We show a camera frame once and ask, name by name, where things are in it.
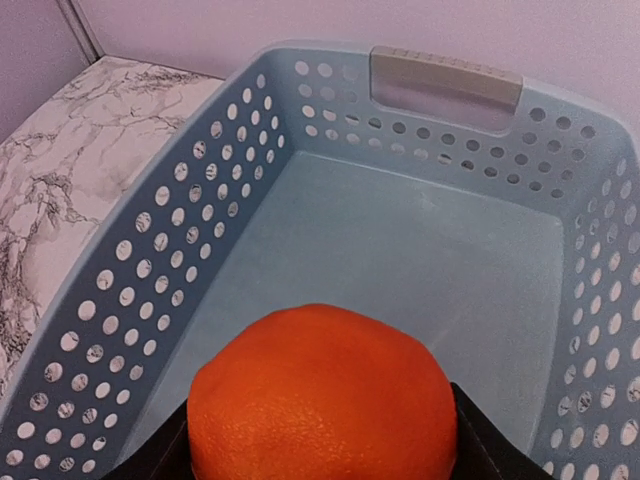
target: orange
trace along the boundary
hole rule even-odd
[[[196,375],[198,480],[446,480],[449,382],[417,340],[326,305],[273,313]]]

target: basket bottom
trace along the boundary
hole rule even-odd
[[[528,452],[553,355],[562,242],[555,217],[297,153],[211,285],[121,459],[248,324],[313,302],[358,311],[422,341]]]

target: marble countertop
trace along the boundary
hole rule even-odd
[[[104,57],[0,144],[0,398],[79,252],[221,83]]]

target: plastic basket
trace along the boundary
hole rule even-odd
[[[383,107],[372,71],[512,107],[510,127]],[[627,130],[568,92],[412,52],[271,48],[82,253],[5,399],[0,478],[99,478],[246,325],[307,302],[420,339],[556,476],[640,475],[639,178]]]

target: pink wall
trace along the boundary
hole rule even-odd
[[[402,46],[513,70],[616,109],[640,133],[637,0],[79,0],[100,44],[226,76],[274,40]]]
[[[87,65],[55,0],[0,7],[0,142]]]

